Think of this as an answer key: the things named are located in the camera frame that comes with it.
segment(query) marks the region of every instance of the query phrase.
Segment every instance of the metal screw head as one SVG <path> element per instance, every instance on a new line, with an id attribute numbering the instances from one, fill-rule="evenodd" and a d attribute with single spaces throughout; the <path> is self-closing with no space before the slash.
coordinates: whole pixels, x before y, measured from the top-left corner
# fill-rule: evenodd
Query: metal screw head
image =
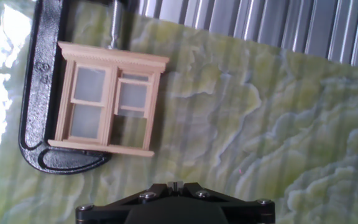
<path id="1" fill-rule="evenodd" d="M 139 195 L 139 198 L 141 199 L 152 199 L 154 197 L 156 197 L 157 194 L 154 192 L 144 192 L 142 194 Z"/>
<path id="2" fill-rule="evenodd" d="M 206 190 L 199 190 L 199 191 L 196 192 L 196 195 L 199 198 L 206 198 L 206 197 L 210 196 L 209 192 L 206 191 Z"/>
<path id="3" fill-rule="evenodd" d="M 266 199 L 266 198 L 261 198 L 261 199 L 258 199 L 256 201 L 261 205 L 267 205 L 268 203 L 272 202 L 270 199 Z"/>
<path id="4" fill-rule="evenodd" d="M 81 210 L 81 211 L 87 211 L 87 210 L 91 210 L 93 207 L 94 207 L 94 204 L 89 203 L 89 204 L 86 204 L 86 205 L 78 206 L 78 209 Z"/>

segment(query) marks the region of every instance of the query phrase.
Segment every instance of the marble pattern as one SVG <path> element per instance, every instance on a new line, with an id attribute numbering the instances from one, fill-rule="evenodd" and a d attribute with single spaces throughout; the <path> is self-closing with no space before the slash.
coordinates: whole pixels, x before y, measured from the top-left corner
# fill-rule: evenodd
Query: marble pattern
<path id="1" fill-rule="evenodd" d="M 357 67 L 144 17 L 127 15 L 130 50 L 171 58 L 155 157 L 115 155 L 70 176 L 31 168 L 17 130 L 33 8 L 0 1 L 0 223 L 73 223 L 79 204 L 105 205 L 172 180 L 271 198 L 277 223 L 358 223 Z M 81 2 L 71 17 L 72 42 L 109 44 L 106 8 Z M 138 139 L 128 122 L 125 141 Z"/>

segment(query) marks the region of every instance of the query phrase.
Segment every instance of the metal siding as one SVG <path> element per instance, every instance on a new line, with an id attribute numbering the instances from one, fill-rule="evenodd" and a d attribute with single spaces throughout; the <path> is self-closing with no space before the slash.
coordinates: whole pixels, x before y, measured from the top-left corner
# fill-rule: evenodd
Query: metal siding
<path id="1" fill-rule="evenodd" d="M 358 0 L 140 0 L 138 13 L 358 66 Z"/>

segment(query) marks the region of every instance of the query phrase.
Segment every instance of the frosted window pane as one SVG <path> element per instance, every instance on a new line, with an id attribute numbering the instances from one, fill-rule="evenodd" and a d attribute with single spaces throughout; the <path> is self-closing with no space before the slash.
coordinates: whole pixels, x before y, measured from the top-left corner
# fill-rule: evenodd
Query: frosted window pane
<path id="1" fill-rule="evenodd" d="M 92 102 L 102 99 L 105 71 L 93 68 L 79 68 L 74 98 Z"/>
<path id="2" fill-rule="evenodd" d="M 71 135 L 84 138 L 98 138 L 101 108 L 75 105 Z"/>
<path id="3" fill-rule="evenodd" d="M 119 105 L 144 108 L 146 94 L 147 86 L 122 83 Z"/>
<path id="4" fill-rule="evenodd" d="M 139 81 L 148 81 L 149 78 L 142 75 L 131 75 L 131 74 L 122 74 L 123 78 L 139 80 Z"/>
<path id="5" fill-rule="evenodd" d="M 133 118 L 143 118 L 144 112 L 118 109 L 118 115 L 126 116 L 126 117 L 133 117 Z"/>

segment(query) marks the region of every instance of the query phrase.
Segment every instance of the unpainted wood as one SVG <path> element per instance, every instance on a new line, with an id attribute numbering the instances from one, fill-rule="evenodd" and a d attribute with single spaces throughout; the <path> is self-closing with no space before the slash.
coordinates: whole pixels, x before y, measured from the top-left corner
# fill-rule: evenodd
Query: unpainted wood
<path id="1" fill-rule="evenodd" d="M 72 60 L 67 60 L 66 64 L 66 72 L 63 79 L 63 89 L 62 89 L 62 97 L 60 99 L 60 107 L 56 125 L 56 133 L 55 139 L 58 141 L 63 140 L 63 133 L 66 125 L 66 118 L 67 118 L 67 107 L 70 104 L 69 97 L 70 97 L 70 90 L 71 90 L 71 81 L 73 77 L 73 70 L 75 67 L 75 62 Z"/>
<path id="2" fill-rule="evenodd" d="M 107 146 L 110 142 L 110 135 L 111 135 L 111 131 L 112 131 L 112 123 L 113 123 L 113 117 L 114 117 L 114 113 L 113 113 L 113 107 L 114 107 L 114 93 L 116 91 L 116 85 L 117 85 L 117 75 L 118 75 L 118 67 L 117 66 L 112 66 L 111 67 L 111 74 L 109 76 L 109 88 L 108 88 L 108 96 L 109 100 L 107 103 L 107 112 L 106 112 L 106 119 L 104 120 L 105 122 L 105 127 L 103 129 L 103 138 L 102 138 L 102 145 Z"/>
<path id="3" fill-rule="evenodd" d="M 150 147 L 150 141 L 151 141 L 151 137 L 152 137 L 152 131 L 153 131 L 153 123 L 154 123 L 154 113 L 155 113 L 155 106 L 157 104 L 157 95 L 158 95 L 158 86 L 160 84 L 160 76 L 161 73 L 156 73 L 153 78 L 154 78 L 154 83 L 153 83 L 153 88 L 152 88 L 152 94 L 150 96 L 150 107 L 149 107 L 149 112 L 148 117 L 147 117 L 147 122 L 146 122 L 146 132 L 145 132 L 145 136 L 144 136 L 144 140 L 143 140 L 143 149 L 144 150 L 149 150 Z"/>
<path id="4" fill-rule="evenodd" d="M 101 61 L 122 62 L 131 65 L 148 65 L 160 69 L 160 72 L 165 70 L 165 66 L 169 62 L 169 58 L 156 55 L 140 54 L 123 50 L 109 50 L 62 41 L 59 41 L 58 44 L 62 48 L 62 54 L 65 58 L 77 56 L 96 58 Z"/>
<path id="5" fill-rule="evenodd" d="M 169 58 L 120 50 L 107 50 L 65 42 L 59 42 L 59 46 L 62 48 L 63 56 L 69 62 L 65 73 L 57 133 L 55 140 L 49 140 L 48 142 L 56 147 L 153 156 L 154 153 L 149 151 L 149 145 L 154 121 L 155 104 L 157 102 L 160 76 L 165 70 Z M 89 102 L 74 98 L 79 67 L 95 68 L 105 71 L 101 102 Z M 146 76 L 148 77 L 148 81 L 121 78 L 120 74 L 122 73 Z M 123 83 L 147 87 L 144 108 L 130 106 L 119 107 L 119 97 Z M 101 108 L 97 139 L 79 138 L 70 135 L 73 107 L 75 105 L 89 105 Z M 142 149 L 109 145 L 113 117 L 114 114 L 118 114 L 119 108 L 144 112 L 144 118 L 147 119 L 147 124 Z"/>
<path id="6" fill-rule="evenodd" d="M 53 147 L 65 147 L 70 149 L 82 149 L 89 151 L 102 151 L 102 152 L 111 152 L 111 153 L 120 153 L 133 156 L 143 156 L 143 157 L 152 157 L 154 155 L 153 151 L 142 150 L 134 147 L 124 147 L 124 146 L 102 146 L 95 144 L 84 144 L 68 141 L 55 141 L 48 140 L 48 143 Z"/>

